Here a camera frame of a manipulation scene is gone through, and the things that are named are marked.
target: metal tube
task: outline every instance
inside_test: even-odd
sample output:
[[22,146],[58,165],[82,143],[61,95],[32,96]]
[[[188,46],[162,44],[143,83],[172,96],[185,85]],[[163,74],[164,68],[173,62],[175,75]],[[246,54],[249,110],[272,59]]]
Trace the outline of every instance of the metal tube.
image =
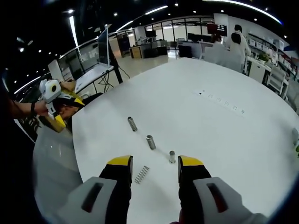
[[170,162],[171,164],[176,163],[175,155],[176,155],[176,154],[174,153],[174,151],[170,151],[170,152],[169,152],[169,162]]
[[151,136],[151,135],[146,136],[146,141],[148,141],[150,149],[155,149],[156,148],[153,136]]
[[131,126],[133,132],[135,132],[135,131],[138,130],[137,127],[136,127],[136,124],[135,124],[135,122],[134,122],[134,120],[133,120],[133,118],[128,117],[128,122],[129,122],[129,124],[130,124],[130,126]]

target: cable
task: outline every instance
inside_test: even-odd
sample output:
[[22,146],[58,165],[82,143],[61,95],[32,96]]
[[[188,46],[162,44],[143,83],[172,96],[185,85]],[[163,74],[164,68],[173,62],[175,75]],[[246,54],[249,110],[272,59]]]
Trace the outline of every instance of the cable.
[[130,76],[125,72],[124,69],[122,69],[119,65],[118,65],[118,67],[130,78]]
[[112,86],[114,88],[114,86],[109,83],[109,77],[110,77],[110,71],[107,70],[106,74],[101,77],[101,81],[98,83],[100,85],[105,86],[104,87],[104,92],[107,92],[109,90],[110,86]]

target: floor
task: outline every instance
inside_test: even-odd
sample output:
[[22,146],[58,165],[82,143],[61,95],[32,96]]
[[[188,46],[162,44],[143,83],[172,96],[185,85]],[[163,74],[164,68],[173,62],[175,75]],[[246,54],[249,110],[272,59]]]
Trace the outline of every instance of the floor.
[[[150,70],[161,64],[175,61],[179,59],[179,56],[177,50],[168,50],[168,55],[159,56],[155,58],[132,59],[130,56],[127,56],[127,57],[118,57],[116,59],[120,67],[119,70],[121,73],[122,80],[125,82],[126,80],[129,79],[129,77],[125,74],[125,72],[130,76],[130,78],[132,78],[134,76],[141,74],[142,72]],[[94,82],[96,91],[104,92],[105,85],[99,84],[100,81],[101,78],[96,82]],[[113,86],[117,86],[119,84],[114,71],[112,71],[109,75],[109,83]],[[81,91],[80,95],[83,95],[84,93],[93,95],[96,93],[95,88],[94,85],[91,84],[88,87],[86,87],[83,91]]]

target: person's arm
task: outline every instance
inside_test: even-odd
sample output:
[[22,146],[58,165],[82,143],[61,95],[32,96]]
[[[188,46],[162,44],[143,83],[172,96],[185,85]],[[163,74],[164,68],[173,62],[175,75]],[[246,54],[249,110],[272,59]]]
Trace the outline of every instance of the person's arm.
[[231,38],[231,37],[227,38],[227,40],[226,40],[224,46],[225,46],[226,48],[230,48],[231,42],[232,42],[232,38]]
[[73,92],[76,87],[75,81],[72,82],[60,82],[60,86],[67,89],[68,91]]
[[246,38],[244,36],[242,36],[242,37],[243,37],[243,43],[245,45],[245,52],[246,52],[247,56],[250,56],[251,55],[250,47],[248,46]]
[[[14,119],[24,118],[31,114],[32,103],[19,103],[9,100],[9,109]],[[34,111],[38,115],[47,116],[48,109],[45,101],[36,102],[34,105]]]

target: window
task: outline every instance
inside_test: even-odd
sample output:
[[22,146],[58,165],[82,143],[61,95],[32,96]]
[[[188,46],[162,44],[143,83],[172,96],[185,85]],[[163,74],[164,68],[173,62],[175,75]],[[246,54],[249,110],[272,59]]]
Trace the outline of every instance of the window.
[[163,40],[163,32],[162,32],[162,24],[161,23],[157,23],[153,25],[154,30],[156,31],[156,35],[157,35],[157,40]]
[[186,19],[187,33],[201,35],[200,30],[200,18],[188,18]]
[[164,40],[166,40],[167,42],[173,42],[174,37],[173,37],[171,21],[163,22],[162,27],[163,27],[163,33],[164,33]]
[[147,27],[145,27],[145,30],[146,31],[152,31],[153,30],[153,26],[152,25],[147,26]]
[[127,35],[128,35],[129,42],[130,42],[130,47],[133,47],[135,45],[135,36],[134,36],[133,30],[127,31]]
[[186,34],[186,27],[185,27],[185,20],[173,20],[173,29],[174,29],[174,37],[175,41],[177,41],[178,38],[183,38],[185,41],[187,40],[187,34]]

